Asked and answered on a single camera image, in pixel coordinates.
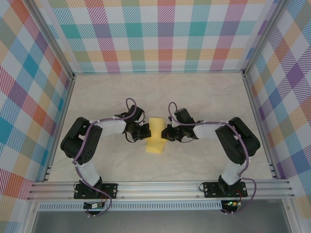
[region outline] yellow object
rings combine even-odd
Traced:
[[[147,138],[146,152],[161,154],[163,152],[166,139],[161,138],[161,133],[165,129],[165,119],[149,118],[149,129],[151,137]]]

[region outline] checkered pattern backdrop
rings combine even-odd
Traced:
[[[311,0],[292,0],[250,73],[278,170],[311,232]]]
[[[0,233],[16,232],[50,152],[69,78],[22,0],[0,0]]]
[[[262,32],[256,22],[264,27],[273,11],[262,15],[271,0],[36,3],[73,70],[75,63],[84,73],[240,70],[251,35],[259,35],[254,47]]]

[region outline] black mounting plate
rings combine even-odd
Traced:
[[[106,192],[112,199],[117,198],[118,193],[118,184],[117,183],[102,183],[101,190]],[[83,184],[76,184],[75,192],[73,195],[74,199],[100,199],[101,195],[98,195],[97,192],[91,190]]]
[[[200,188],[204,191],[205,198],[239,198],[240,194],[237,192],[239,190],[243,198],[248,196],[245,182],[239,182],[237,189],[225,195],[218,186],[218,182],[204,182],[201,184]]]

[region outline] marble tabletop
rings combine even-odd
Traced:
[[[107,74],[76,78],[60,142],[78,117],[101,119],[127,111],[127,97],[136,100],[147,120],[161,117],[169,123],[168,104],[175,101],[195,121],[240,117],[260,139],[239,73]],[[60,142],[49,181],[77,181]],[[216,180],[228,161],[218,139],[167,142],[162,154],[146,153],[145,149],[145,140],[128,143],[123,134],[101,137],[93,161],[103,181]],[[262,147],[244,176],[272,178]]]

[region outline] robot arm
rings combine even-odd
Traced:
[[[135,109],[135,106],[129,109],[128,112],[115,115],[114,120],[98,122],[90,129],[84,149],[77,160],[77,172],[91,186],[100,189],[102,179],[97,173],[93,164],[92,158],[97,148],[101,136],[108,136],[116,133],[130,133],[134,142],[151,136],[149,124],[143,122],[144,111],[137,107],[135,114],[125,120],[118,120],[130,116]],[[68,131],[67,135],[61,143],[63,150],[68,158],[74,159],[78,154],[83,143],[83,136],[90,124],[94,121],[89,121],[83,117],[76,119],[75,123]]]
[[[235,190],[241,180],[240,172],[246,166],[246,155],[241,143],[231,128],[227,125],[221,125],[220,122],[211,124],[203,124],[203,121],[194,122],[193,118],[185,108],[176,111],[174,117],[180,123],[192,125],[180,125],[175,121],[172,121],[172,118],[169,117],[169,120],[172,121],[172,123],[167,125],[167,128],[162,131],[162,138],[170,141],[177,140],[182,142],[183,137],[192,138],[194,140],[218,137],[229,158],[225,170],[218,179],[218,186],[225,195],[232,192],[232,190]],[[252,157],[260,148],[259,140],[240,118],[234,117],[228,122],[228,124],[234,127],[241,136],[249,157]]]

